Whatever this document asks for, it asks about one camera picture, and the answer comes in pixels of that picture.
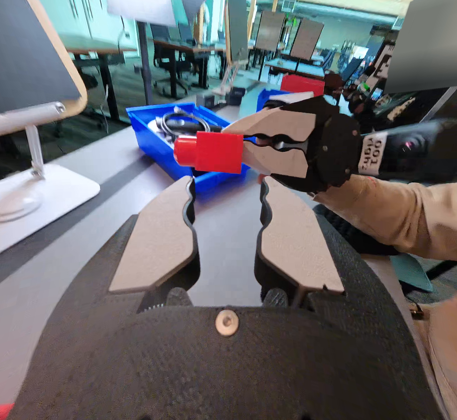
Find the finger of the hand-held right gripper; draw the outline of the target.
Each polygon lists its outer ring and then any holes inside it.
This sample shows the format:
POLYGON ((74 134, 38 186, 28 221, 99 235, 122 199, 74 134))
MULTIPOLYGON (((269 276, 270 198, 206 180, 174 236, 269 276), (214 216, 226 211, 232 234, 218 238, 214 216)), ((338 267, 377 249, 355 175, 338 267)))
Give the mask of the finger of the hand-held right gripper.
POLYGON ((299 100, 297 96, 287 95, 284 103, 281 107, 264 108, 236 120, 224 128, 222 133, 245 137, 286 136, 296 142, 307 140, 316 126, 316 109, 313 104, 317 103, 317 97, 299 100))
POLYGON ((308 163, 301 149, 279 151, 268 145, 243 141, 242 163, 265 175, 305 179, 308 163))

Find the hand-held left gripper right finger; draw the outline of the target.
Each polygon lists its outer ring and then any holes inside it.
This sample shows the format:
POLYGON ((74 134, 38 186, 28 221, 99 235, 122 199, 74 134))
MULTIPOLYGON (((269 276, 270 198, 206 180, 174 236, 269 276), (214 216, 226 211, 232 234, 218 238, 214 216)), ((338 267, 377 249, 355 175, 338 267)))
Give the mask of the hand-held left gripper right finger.
POLYGON ((345 288, 311 207, 272 177, 260 187, 256 280, 262 292, 281 289, 292 307, 308 293, 342 296, 345 288))

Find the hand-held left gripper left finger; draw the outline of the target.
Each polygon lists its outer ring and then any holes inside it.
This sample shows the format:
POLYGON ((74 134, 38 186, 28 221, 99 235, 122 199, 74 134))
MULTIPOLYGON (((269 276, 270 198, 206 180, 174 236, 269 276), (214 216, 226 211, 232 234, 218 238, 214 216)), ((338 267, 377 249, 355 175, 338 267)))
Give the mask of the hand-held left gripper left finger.
POLYGON ((185 176, 140 211, 108 288, 110 293, 153 291, 174 278, 188 290, 199 278, 195 181, 185 176))

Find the red block with cylinder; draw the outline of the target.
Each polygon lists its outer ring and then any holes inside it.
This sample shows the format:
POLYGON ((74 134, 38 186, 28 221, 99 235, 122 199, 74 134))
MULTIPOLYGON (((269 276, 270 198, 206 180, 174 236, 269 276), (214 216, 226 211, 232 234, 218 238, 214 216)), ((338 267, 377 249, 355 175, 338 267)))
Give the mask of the red block with cylinder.
POLYGON ((241 174, 243 142, 243 135, 198 131, 176 138, 174 159, 196 171, 241 174))

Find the blue plastic bin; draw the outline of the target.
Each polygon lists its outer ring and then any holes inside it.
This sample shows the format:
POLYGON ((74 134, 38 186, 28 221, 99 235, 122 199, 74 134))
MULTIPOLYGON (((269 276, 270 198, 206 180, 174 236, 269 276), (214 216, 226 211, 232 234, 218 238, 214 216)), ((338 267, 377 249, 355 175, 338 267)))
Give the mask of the blue plastic bin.
POLYGON ((130 107, 126 109, 126 112, 135 132, 139 148, 151 157, 174 180, 178 180, 186 175, 193 175, 197 194, 208 193, 210 190, 218 188, 220 184, 229 180, 243 180, 249 170, 247 165, 242 165, 241 174, 217 172, 197 173, 189 167, 178 165, 173 155, 173 144, 162 141, 148 129, 148 123, 151 120, 172 113, 176 107, 188 114, 204 119, 211 125, 220 127, 229 125, 228 120, 220 117, 214 111, 196 106, 193 102, 175 101, 170 104, 130 107))

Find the person's right forearm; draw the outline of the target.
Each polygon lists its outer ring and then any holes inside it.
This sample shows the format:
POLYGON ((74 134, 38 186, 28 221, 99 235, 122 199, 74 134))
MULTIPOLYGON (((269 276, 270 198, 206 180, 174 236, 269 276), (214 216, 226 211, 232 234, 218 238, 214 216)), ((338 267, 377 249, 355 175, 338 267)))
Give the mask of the person's right forearm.
POLYGON ((352 175, 313 200, 398 252, 457 260, 456 183, 424 186, 352 175))

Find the small blue storage bin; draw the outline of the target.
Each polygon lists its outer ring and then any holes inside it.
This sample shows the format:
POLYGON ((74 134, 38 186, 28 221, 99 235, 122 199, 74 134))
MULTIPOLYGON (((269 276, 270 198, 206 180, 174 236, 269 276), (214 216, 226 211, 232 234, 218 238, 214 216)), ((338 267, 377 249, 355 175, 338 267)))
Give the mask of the small blue storage bin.
POLYGON ((258 97, 257 97, 257 104, 256 104, 256 112, 259 112, 264 108, 264 104, 273 99, 276 100, 277 96, 279 95, 288 95, 290 92, 288 91, 283 91, 283 90, 268 90, 268 89, 263 89, 260 91, 258 97))

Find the small red storage bin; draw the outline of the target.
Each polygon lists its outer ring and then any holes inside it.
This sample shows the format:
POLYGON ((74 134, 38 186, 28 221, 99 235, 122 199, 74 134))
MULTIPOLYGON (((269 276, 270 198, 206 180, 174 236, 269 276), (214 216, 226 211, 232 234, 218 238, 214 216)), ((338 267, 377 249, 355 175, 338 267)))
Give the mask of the small red storage bin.
POLYGON ((314 97, 322 96, 324 93, 324 81, 297 74, 285 74, 282 78, 280 90, 289 93, 312 92, 314 97))

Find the calibration grid board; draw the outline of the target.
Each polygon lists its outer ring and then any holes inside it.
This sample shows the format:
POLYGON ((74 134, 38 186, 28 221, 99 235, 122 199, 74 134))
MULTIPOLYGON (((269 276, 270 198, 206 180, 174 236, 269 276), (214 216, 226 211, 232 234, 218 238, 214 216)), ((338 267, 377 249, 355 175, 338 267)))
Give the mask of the calibration grid board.
POLYGON ((324 24, 307 18, 302 18, 293 41, 290 57, 310 61, 324 24))
POLYGON ((254 47, 262 51, 276 52, 285 18, 283 12, 262 11, 254 47))

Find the white marker tag board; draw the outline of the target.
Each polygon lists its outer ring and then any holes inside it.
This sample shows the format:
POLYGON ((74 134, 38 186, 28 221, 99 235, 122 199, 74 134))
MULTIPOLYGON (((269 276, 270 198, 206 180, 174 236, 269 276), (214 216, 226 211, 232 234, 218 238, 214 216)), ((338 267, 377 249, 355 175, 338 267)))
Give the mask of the white marker tag board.
POLYGON ((383 42, 376 56, 374 57, 374 60, 364 70, 363 75, 366 76, 367 79, 387 79, 388 69, 394 49, 395 43, 391 41, 383 42))

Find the white container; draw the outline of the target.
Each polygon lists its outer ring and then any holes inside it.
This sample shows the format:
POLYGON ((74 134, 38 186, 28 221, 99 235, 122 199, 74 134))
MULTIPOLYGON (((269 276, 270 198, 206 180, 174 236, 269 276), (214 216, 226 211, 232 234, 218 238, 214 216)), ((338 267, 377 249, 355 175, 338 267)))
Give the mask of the white container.
POLYGON ((163 117, 157 117, 148 123, 148 129, 162 141, 173 144, 176 137, 174 132, 171 131, 163 122, 163 117))

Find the teal office chair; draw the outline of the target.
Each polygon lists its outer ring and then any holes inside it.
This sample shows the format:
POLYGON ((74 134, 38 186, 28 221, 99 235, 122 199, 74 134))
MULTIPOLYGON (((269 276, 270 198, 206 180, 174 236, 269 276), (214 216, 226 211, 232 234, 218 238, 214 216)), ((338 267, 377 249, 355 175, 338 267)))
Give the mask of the teal office chair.
POLYGON ((356 252, 362 255, 389 257, 398 280, 401 284, 408 285, 410 291, 433 291, 430 279, 416 258, 409 254, 398 252, 391 245, 380 243, 329 210, 323 204, 317 205, 313 210, 315 214, 325 218, 356 252))

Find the tall dark board on stand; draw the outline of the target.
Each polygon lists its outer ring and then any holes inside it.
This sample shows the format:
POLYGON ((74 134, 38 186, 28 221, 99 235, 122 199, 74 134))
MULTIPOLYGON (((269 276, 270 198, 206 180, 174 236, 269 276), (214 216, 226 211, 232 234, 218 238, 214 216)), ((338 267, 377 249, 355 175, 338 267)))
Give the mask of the tall dark board on stand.
POLYGON ((225 45, 216 44, 214 52, 222 59, 223 77, 212 93, 225 97, 234 86, 241 65, 248 60, 248 16, 246 0, 226 0, 224 3, 225 45))

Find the wooden desk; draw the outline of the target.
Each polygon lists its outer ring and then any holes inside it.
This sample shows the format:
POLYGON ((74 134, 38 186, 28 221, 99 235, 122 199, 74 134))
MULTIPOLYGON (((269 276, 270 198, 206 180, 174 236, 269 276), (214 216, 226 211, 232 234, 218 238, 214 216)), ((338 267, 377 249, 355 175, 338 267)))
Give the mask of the wooden desk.
POLYGON ((148 45, 154 45, 154 61, 162 63, 162 68, 169 74, 170 92, 162 89, 165 97, 177 98, 177 87, 180 86, 185 95, 188 95, 190 87, 184 85, 180 80, 183 72, 189 71, 190 68, 186 63, 196 63, 198 70, 198 83, 191 86, 201 89, 208 89, 208 68, 209 58, 212 53, 219 55, 226 51, 223 43, 214 45, 191 45, 181 41, 166 41, 160 39, 147 39, 148 45))
POLYGON ((67 52, 73 55, 73 63, 79 71, 84 67, 97 67, 99 69, 110 118, 119 121, 109 66, 124 64, 124 53, 137 52, 137 49, 80 35, 59 34, 59 37, 67 52))

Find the black board on white stand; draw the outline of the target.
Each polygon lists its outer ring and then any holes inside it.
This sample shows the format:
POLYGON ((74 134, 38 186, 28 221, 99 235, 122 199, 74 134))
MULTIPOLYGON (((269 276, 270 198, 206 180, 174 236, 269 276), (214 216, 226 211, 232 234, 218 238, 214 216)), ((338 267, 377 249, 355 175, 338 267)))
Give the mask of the black board on white stand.
POLYGON ((39 0, 0 0, 0 134, 26 132, 31 167, 1 179, 0 251, 94 198, 100 185, 45 164, 38 126, 80 114, 87 91, 39 0))

